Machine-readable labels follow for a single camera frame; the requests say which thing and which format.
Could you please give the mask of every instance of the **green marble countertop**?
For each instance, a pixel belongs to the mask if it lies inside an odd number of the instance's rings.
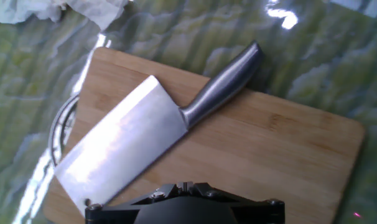
[[[0,224],[47,223],[48,138],[95,47],[214,76],[253,39],[266,59],[249,87],[362,122],[367,138],[337,223],[377,223],[377,20],[321,0],[135,0],[104,32],[0,24]]]

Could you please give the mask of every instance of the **knife handle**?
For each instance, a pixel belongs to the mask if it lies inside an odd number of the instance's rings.
[[[237,94],[258,69],[262,58],[262,50],[253,41],[225,69],[212,78],[188,106],[180,109],[187,129]]]

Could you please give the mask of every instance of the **black machine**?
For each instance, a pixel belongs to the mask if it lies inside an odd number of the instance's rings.
[[[121,205],[87,206],[86,224],[283,224],[285,204],[254,202],[207,183],[165,184]]]

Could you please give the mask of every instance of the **wooden cutting board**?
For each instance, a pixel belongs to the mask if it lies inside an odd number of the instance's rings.
[[[110,49],[97,49],[81,91],[71,148],[129,92],[155,75],[187,105],[208,78]],[[193,128],[113,204],[178,181],[208,182],[249,198],[286,203],[286,223],[331,223],[363,140],[360,123],[244,90]],[[84,223],[56,179],[44,205],[59,224]]]

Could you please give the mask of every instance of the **cleaver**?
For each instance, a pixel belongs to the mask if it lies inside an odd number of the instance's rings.
[[[80,213],[85,216],[91,204],[108,203],[191,127],[237,94],[262,58],[259,45],[250,43],[186,107],[177,106],[156,77],[144,80],[55,168]]]

